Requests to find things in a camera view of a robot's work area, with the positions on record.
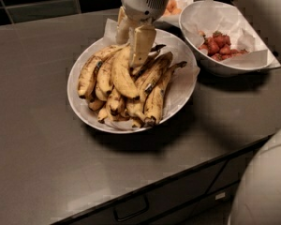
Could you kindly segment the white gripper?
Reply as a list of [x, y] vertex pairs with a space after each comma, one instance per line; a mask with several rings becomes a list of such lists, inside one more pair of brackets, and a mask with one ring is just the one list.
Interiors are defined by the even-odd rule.
[[130, 43], [129, 66], [138, 68], [146, 61], [155, 42], [156, 30], [150, 24], [136, 27], [135, 22], [153, 23], [158, 20], [169, 0], [121, 0], [116, 31], [118, 44]]

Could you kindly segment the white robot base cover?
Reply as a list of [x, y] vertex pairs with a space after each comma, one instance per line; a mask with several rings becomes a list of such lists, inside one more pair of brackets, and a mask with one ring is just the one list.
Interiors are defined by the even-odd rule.
[[228, 225], [281, 225], [281, 129], [245, 169]]

